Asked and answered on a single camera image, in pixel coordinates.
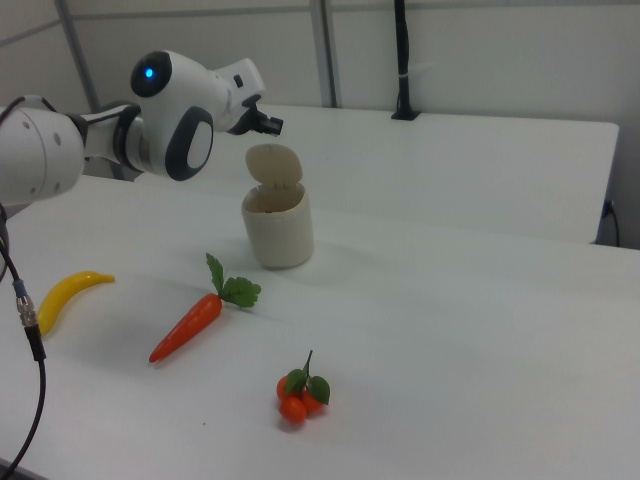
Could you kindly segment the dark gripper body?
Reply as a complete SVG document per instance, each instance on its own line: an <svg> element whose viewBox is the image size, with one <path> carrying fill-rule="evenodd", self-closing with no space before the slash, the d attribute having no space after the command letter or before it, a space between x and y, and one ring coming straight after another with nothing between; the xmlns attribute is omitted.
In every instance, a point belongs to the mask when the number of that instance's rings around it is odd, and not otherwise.
<svg viewBox="0 0 640 480"><path fill-rule="evenodd" d="M231 117L229 124L222 128L222 131L231 135L243 135L252 130L249 129L248 109L254 104L258 104L261 100L260 95L253 95L244 100L240 109Z"/></svg>

